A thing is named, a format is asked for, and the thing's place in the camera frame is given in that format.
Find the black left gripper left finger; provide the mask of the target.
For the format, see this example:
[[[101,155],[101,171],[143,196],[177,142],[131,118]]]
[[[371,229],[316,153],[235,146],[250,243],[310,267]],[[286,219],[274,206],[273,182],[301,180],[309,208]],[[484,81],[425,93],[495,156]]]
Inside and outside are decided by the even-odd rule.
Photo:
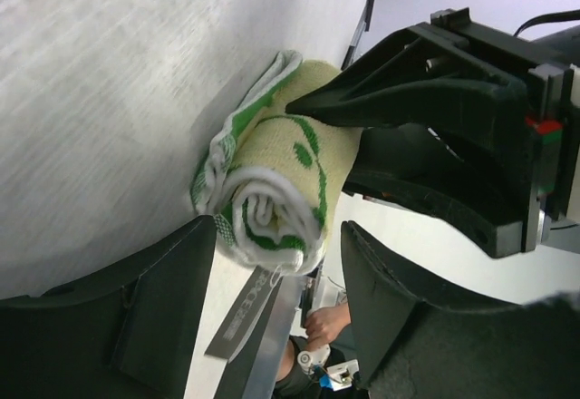
[[[182,397],[216,238],[201,216],[39,297],[3,300],[1,395]]]

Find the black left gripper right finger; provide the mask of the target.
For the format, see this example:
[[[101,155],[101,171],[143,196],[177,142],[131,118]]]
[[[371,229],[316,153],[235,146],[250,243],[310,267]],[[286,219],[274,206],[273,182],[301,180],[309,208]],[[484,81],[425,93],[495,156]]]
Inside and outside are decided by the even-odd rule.
[[[579,296],[523,305],[458,286],[353,221],[341,255],[360,385],[373,398],[576,398]]]

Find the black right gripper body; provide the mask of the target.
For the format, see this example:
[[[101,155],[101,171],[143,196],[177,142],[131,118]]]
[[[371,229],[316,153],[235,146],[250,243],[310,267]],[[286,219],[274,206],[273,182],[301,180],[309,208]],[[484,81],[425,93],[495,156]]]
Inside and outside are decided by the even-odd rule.
[[[529,252],[549,225],[579,217],[579,13],[540,15],[529,26],[567,23],[535,41],[444,10],[415,30],[440,44],[425,60],[443,110],[430,127],[515,211],[494,237],[491,257]]]

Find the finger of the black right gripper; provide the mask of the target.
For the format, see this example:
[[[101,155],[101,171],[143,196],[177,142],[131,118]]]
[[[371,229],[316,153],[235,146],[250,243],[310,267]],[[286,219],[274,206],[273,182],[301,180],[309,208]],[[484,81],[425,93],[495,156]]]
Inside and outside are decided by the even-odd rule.
[[[417,124],[365,130],[343,191],[443,220],[487,254],[524,251],[522,208]]]
[[[416,24],[386,37],[287,110],[342,127],[413,122],[442,130],[496,130],[524,123],[527,89],[482,59],[468,37]]]

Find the green and yellow patterned towel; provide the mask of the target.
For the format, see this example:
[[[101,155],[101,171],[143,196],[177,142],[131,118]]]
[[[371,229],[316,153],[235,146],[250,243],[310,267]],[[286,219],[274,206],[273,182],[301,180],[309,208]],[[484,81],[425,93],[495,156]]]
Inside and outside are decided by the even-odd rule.
[[[193,208],[213,217],[227,256],[245,268],[303,276],[323,261],[362,131],[286,107],[338,73],[297,51],[278,53],[198,165]]]

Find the person's bare hand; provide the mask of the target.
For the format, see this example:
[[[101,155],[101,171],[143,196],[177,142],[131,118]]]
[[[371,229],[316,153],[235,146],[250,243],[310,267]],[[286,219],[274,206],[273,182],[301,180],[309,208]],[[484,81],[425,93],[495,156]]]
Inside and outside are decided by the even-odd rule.
[[[312,312],[304,323],[308,343],[314,348],[331,344],[351,324],[347,303],[322,307]]]

